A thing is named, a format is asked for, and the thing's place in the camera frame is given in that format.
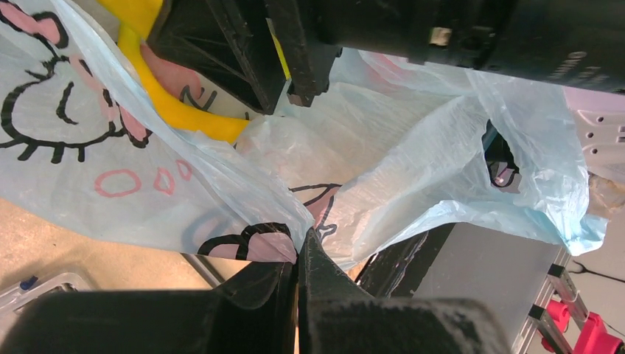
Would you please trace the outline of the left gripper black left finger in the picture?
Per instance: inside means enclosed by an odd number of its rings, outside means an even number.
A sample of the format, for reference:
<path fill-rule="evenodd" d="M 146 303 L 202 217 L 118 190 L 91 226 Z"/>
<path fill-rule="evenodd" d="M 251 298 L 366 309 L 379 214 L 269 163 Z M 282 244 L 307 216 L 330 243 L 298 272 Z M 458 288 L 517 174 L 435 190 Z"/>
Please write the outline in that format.
<path fill-rule="evenodd" d="M 291 353 L 296 268 L 250 263 L 209 291 L 84 291 L 34 301 L 3 353 Z"/>

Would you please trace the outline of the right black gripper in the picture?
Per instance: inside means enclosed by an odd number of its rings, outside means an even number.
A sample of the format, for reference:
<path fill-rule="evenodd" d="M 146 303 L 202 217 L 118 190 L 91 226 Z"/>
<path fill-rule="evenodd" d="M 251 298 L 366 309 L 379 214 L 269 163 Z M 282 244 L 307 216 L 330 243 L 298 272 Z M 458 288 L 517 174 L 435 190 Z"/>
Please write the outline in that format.
<path fill-rule="evenodd" d="M 328 44 L 545 83 L 624 91 L 624 3 L 314 1 Z"/>

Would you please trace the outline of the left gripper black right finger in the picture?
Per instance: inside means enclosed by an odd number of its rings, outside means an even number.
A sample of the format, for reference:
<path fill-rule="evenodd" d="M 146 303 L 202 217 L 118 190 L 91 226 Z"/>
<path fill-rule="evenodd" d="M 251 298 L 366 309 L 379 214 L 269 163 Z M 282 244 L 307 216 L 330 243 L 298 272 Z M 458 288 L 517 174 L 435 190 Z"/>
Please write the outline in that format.
<path fill-rule="evenodd" d="M 510 353 L 497 319 L 472 299 L 375 298 L 309 229 L 298 256 L 300 353 Z"/>

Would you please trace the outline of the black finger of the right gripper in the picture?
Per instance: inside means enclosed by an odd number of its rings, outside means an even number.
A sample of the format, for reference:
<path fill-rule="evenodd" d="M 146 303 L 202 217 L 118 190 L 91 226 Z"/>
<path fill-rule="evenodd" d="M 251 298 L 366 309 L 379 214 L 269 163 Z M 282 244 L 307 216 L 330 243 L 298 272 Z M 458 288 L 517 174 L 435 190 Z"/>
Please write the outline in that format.
<path fill-rule="evenodd" d="M 340 54 L 338 46 L 321 39 L 317 1 L 266 1 L 269 19 L 290 73 L 289 102 L 310 107 L 327 92 L 329 73 Z"/>
<path fill-rule="evenodd" d="M 147 37 L 157 56 L 272 114 L 286 83 L 263 1 L 164 1 Z"/>

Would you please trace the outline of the yellow fake banana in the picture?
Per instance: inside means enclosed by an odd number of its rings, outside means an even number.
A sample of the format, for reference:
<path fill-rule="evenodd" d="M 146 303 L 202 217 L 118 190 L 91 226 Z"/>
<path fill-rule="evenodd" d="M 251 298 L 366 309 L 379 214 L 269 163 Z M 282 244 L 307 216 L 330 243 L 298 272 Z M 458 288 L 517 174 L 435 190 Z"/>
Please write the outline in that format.
<path fill-rule="evenodd" d="M 211 139 L 235 142 L 249 121 L 212 114 L 183 104 L 161 86 L 142 57 L 140 43 L 150 34 L 163 1 L 102 0 L 99 3 L 120 20 L 118 47 L 137 72 L 158 115 L 173 128 L 201 131 Z"/>

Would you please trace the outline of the blue plastic bag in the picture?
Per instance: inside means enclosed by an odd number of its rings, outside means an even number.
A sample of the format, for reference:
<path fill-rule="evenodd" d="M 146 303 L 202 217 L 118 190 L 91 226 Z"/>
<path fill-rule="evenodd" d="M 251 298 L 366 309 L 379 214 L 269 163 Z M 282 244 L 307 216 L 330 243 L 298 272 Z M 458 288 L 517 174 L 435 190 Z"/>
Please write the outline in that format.
<path fill-rule="evenodd" d="M 72 1 L 1 3 L 1 196 L 111 242 L 294 262 L 309 229 L 342 268 L 445 223 L 598 249 L 563 90 L 349 49 L 311 107 L 249 114 L 140 52 L 185 105 L 244 119 L 235 142 L 173 128 Z"/>

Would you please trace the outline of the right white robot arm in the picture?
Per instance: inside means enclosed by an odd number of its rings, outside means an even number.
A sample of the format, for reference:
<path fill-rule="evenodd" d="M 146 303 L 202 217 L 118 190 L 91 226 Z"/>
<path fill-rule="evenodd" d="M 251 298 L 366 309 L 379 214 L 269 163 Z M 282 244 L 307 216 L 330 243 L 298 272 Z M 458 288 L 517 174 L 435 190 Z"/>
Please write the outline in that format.
<path fill-rule="evenodd" d="M 622 1 L 146 1 L 141 36 L 261 114 L 308 107 L 343 49 L 566 88 L 584 157 L 624 162 Z"/>

